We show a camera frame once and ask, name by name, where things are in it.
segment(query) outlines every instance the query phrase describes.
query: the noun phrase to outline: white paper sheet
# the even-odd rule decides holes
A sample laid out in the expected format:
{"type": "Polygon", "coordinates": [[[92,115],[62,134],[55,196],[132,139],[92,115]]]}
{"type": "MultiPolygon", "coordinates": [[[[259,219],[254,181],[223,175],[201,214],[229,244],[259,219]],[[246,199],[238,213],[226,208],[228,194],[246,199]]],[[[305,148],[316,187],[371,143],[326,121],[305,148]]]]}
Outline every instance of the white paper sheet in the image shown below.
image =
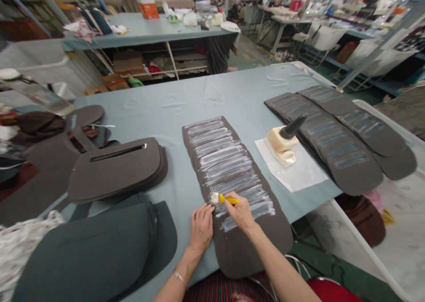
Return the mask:
{"type": "Polygon", "coordinates": [[[270,172],[290,192],[298,191],[329,179],[300,143],[292,149],[296,160],[295,164],[290,167],[282,166],[273,157],[263,139],[256,140],[255,144],[270,172]]]}

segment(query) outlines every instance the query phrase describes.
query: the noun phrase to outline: finger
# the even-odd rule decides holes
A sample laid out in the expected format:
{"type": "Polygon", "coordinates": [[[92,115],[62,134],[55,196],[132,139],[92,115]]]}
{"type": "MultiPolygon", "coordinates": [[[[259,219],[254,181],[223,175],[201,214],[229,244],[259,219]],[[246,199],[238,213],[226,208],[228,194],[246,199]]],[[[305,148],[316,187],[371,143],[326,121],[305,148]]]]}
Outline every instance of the finger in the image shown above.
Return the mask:
{"type": "Polygon", "coordinates": [[[240,195],[238,195],[234,191],[231,191],[231,192],[229,192],[229,193],[227,193],[227,194],[224,195],[224,198],[229,198],[229,197],[235,198],[238,201],[241,201],[242,199],[245,199],[245,198],[241,197],[240,195]]]}
{"type": "Polygon", "coordinates": [[[213,216],[214,209],[215,209],[215,207],[213,207],[213,206],[211,206],[210,208],[207,209],[207,211],[205,212],[204,221],[210,220],[210,218],[213,216]]]}
{"type": "Polygon", "coordinates": [[[211,208],[211,205],[206,205],[206,206],[202,206],[202,208],[201,208],[201,213],[199,214],[199,219],[201,220],[201,221],[204,221],[204,219],[205,219],[205,214],[206,214],[206,212],[208,211],[208,209],[209,208],[211,208]]]}
{"type": "Polygon", "coordinates": [[[203,204],[200,208],[198,208],[198,209],[196,210],[196,215],[195,215],[195,219],[196,219],[196,220],[200,218],[201,211],[202,211],[202,209],[203,209],[204,207],[206,207],[206,206],[207,206],[207,204],[203,204]]]}
{"type": "Polygon", "coordinates": [[[194,221],[195,221],[196,211],[197,211],[197,209],[195,209],[195,210],[192,212],[192,215],[190,216],[190,221],[191,221],[191,222],[194,222],[194,221]]]}
{"type": "Polygon", "coordinates": [[[232,204],[227,199],[224,199],[224,204],[226,205],[226,208],[228,212],[230,213],[230,215],[232,215],[236,209],[232,206],[232,204]]]}

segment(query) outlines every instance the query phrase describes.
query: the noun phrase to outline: black nozzle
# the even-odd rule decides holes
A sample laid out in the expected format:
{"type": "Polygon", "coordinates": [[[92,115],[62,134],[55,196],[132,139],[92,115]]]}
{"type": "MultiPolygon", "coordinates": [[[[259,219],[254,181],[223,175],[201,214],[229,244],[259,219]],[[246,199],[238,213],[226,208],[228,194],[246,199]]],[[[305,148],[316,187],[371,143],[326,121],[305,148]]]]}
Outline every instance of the black nozzle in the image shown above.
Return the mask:
{"type": "Polygon", "coordinates": [[[292,139],[306,119],[307,115],[299,116],[296,120],[294,120],[292,123],[289,123],[279,131],[280,136],[288,140],[292,139]]]}

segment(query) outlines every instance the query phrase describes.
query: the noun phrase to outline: wrist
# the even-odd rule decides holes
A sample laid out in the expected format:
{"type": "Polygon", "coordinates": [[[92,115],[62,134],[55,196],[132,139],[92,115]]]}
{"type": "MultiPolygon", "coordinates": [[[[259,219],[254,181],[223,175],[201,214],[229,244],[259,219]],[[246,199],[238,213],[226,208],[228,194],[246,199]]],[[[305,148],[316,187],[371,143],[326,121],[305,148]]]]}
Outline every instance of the wrist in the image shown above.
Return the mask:
{"type": "Polygon", "coordinates": [[[242,231],[249,237],[253,236],[255,233],[257,233],[259,230],[261,230],[261,227],[258,223],[253,221],[249,225],[245,226],[242,231]]]}

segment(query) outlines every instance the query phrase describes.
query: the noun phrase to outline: left hand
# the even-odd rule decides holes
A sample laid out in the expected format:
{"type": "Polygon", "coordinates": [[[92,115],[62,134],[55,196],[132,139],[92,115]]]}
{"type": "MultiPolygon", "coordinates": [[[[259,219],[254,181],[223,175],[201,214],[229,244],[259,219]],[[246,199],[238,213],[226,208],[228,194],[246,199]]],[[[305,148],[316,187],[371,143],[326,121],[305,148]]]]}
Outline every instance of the left hand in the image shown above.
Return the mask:
{"type": "Polygon", "coordinates": [[[192,212],[190,217],[190,247],[198,254],[202,255],[208,248],[213,237],[213,211],[215,207],[204,204],[202,207],[192,212]]]}

